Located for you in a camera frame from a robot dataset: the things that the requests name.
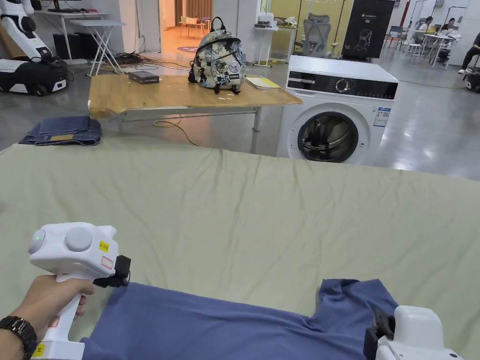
white robot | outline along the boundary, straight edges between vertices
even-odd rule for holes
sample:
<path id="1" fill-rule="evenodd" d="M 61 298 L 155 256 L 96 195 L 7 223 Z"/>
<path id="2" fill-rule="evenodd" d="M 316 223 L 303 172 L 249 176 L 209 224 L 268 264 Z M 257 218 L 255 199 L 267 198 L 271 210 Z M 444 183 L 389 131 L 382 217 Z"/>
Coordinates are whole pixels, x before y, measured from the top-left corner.
<path id="1" fill-rule="evenodd" d="M 22 61 L 0 59 L 0 92 L 45 96 L 67 87 L 67 65 L 35 33 L 33 13 L 30 0 L 0 0 L 1 25 L 26 54 Z"/>
<path id="2" fill-rule="evenodd" d="M 440 318 L 430 309 L 398 306 L 394 316 L 377 312 L 365 331 L 366 360 L 463 360 L 444 348 Z"/>
<path id="3" fill-rule="evenodd" d="M 28 252 L 30 262 L 57 275 L 57 282 L 72 277 L 106 288 L 127 286 L 131 260 L 119 255 L 111 226 L 88 223 L 50 224 L 35 231 Z M 55 318 L 34 354 L 35 359 L 81 360 L 84 344 L 68 340 L 80 301 L 78 294 Z"/>

hand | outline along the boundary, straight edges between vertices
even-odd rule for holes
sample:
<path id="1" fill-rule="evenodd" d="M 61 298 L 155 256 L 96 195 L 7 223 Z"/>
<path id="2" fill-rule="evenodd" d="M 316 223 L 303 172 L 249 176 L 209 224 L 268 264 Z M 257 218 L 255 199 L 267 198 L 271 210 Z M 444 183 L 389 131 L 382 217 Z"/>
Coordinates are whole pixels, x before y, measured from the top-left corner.
<path id="1" fill-rule="evenodd" d="M 68 279 L 58 283 L 55 278 L 54 275 L 38 276 L 27 291 L 22 304 L 12 313 L 13 316 L 24 318 L 33 326 L 38 342 L 45 337 L 55 315 L 76 295 L 80 293 L 92 295 L 95 292 L 91 281 Z M 86 297 L 82 295 L 75 319 L 85 314 L 86 302 Z"/>

camouflage backpack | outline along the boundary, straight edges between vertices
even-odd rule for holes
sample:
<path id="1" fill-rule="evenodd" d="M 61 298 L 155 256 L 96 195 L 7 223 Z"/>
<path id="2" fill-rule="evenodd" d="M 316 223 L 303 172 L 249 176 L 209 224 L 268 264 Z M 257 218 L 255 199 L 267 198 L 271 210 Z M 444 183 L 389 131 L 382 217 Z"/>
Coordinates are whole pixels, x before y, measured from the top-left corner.
<path id="1" fill-rule="evenodd" d="M 222 27 L 214 29 L 213 22 L 219 19 Z M 247 76 L 247 67 L 243 63 L 241 41 L 228 32 L 222 19 L 212 21 L 210 33 L 203 38 L 193 61 L 188 80 L 200 86 L 215 89 L 231 89 L 240 93 L 240 86 Z"/>

yellow notebook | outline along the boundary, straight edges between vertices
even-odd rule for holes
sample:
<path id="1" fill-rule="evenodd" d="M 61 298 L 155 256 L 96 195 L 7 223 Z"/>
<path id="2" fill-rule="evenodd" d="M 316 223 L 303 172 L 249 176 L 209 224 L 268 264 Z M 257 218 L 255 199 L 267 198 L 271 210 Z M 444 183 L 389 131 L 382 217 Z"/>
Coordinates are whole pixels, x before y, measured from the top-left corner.
<path id="1" fill-rule="evenodd" d="M 247 81 L 257 89 L 279 89 L 280 86 L 264 77 L 247 77 Z"/>

black poster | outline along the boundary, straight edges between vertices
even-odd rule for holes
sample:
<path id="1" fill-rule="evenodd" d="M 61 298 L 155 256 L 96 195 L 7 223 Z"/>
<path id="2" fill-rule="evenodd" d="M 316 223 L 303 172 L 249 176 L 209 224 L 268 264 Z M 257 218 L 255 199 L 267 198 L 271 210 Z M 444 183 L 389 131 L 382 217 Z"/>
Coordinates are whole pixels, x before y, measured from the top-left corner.
<path id="1" fill-rule="evenodd" d="M 394 5 L 394 0 L 355 0 L 342 55 L 379 58 Z"/>

